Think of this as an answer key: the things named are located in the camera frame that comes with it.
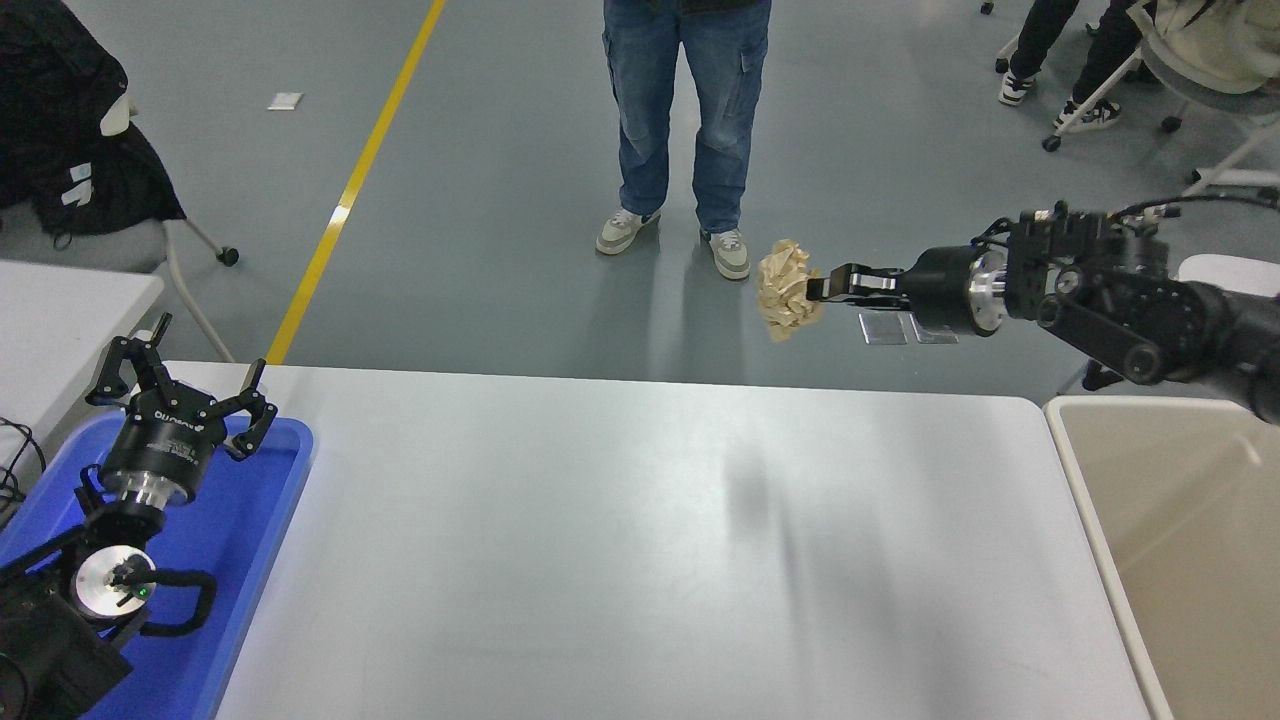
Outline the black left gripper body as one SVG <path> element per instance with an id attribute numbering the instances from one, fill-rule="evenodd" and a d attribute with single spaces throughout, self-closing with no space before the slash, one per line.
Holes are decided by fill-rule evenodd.
<path id="1" fill-rule="evenodd" d="M 183 491 L 198 491 L 219 445 L 219 423 L 200 415 L 212 404 L 212 396 L 202 392 L 179 392 L 175 402 L 157 392 L 134 395 L 100 468 L 104 489 L 123 491 L 128 480 L 159 477 Z"/>

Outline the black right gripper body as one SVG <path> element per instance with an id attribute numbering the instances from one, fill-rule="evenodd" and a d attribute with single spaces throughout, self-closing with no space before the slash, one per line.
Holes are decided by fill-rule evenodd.
<path id="1" fill-rule="evenodd" d="M 979 250 L 945 246 L 925 250 L 905 272 L 910 313 L 931 333 L 978 336 L 969 286 Z"/>

